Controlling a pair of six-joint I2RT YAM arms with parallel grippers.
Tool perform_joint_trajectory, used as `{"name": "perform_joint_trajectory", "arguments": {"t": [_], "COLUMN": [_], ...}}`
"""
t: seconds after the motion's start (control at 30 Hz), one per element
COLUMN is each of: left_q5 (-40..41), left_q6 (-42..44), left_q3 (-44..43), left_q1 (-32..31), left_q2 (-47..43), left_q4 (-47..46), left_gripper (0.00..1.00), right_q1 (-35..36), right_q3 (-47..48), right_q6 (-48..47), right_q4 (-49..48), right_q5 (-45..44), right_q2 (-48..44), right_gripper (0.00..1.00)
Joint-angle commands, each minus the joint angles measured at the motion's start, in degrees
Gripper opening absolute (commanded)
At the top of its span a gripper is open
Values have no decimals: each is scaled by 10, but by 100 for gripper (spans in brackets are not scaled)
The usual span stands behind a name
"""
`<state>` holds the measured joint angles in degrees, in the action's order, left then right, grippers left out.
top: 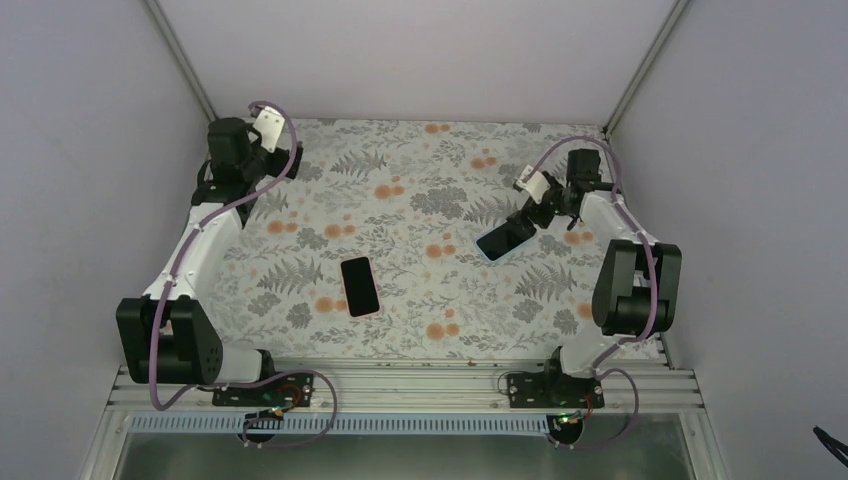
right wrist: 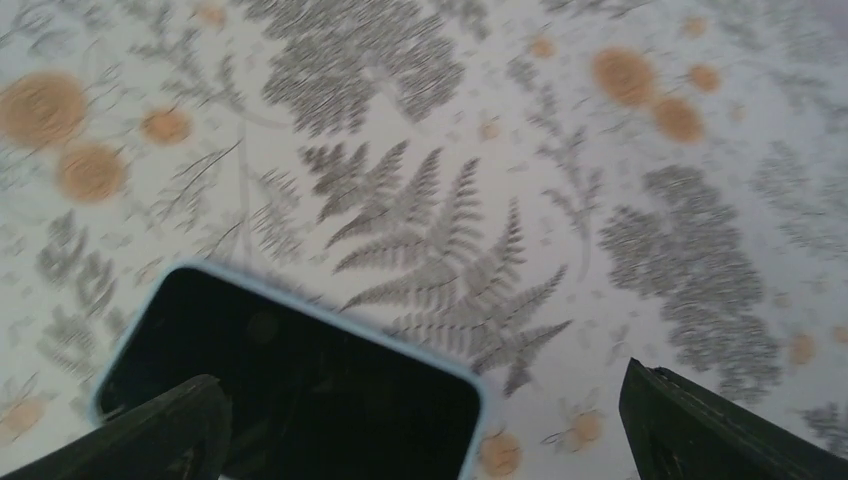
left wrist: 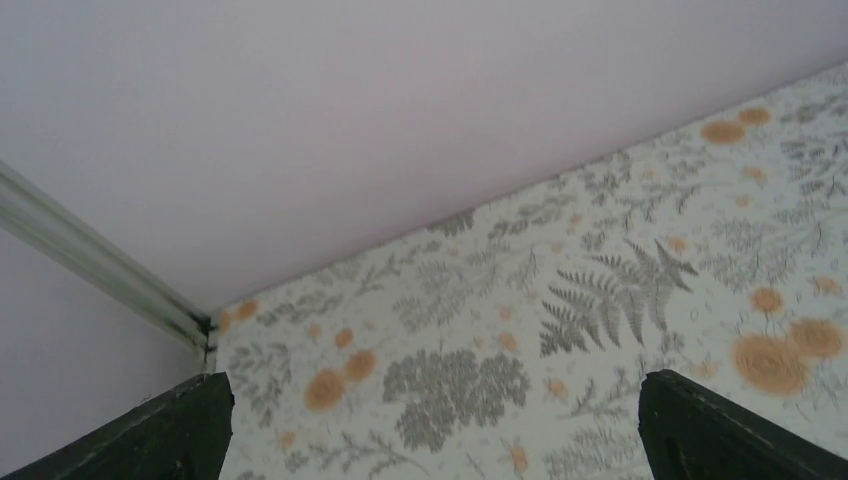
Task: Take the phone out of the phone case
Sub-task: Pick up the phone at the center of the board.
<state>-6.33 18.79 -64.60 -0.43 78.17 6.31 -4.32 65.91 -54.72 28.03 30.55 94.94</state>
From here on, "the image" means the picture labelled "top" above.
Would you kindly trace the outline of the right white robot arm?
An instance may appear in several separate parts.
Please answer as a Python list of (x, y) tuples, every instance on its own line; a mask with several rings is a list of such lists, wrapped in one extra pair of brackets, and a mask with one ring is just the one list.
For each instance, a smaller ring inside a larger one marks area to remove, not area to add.
[(593, 326), (558, 349), (558, 370), (541, 384), (544, 399), (565, 407), (580, 393), (579, 379), (597, 375), (601, 364), (621, 347), (667, 331), (675, 317), (682, 266), (680, 249), (663, 243), (629, 211), (617, 181), (600, 174), (600, 153), (576, 149), (567, 156), (564, 181), (526, 166), (514, 186), (528, 193), (510, 224), (529, 234), (557, 216), (583, 222), (606, 252), (592, 293)]

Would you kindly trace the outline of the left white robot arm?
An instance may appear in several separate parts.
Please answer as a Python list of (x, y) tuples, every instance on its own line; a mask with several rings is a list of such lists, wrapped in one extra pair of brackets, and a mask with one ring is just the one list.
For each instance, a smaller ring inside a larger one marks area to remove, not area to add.
[(266, 370), (267, 353), (223, 343), (204, 302), (256, 203), (266, 177), (293, 178), (303, 147), (282, 149), (288, 123), (273, 107), (210, 123), (209, 158), (201, 166), (185, 230), (156, 280), (137, 298), (125, 298), (116, 321), (131, 378), (139, 384), (238, 383), (255, 405), (270, 402), (278, 377)]

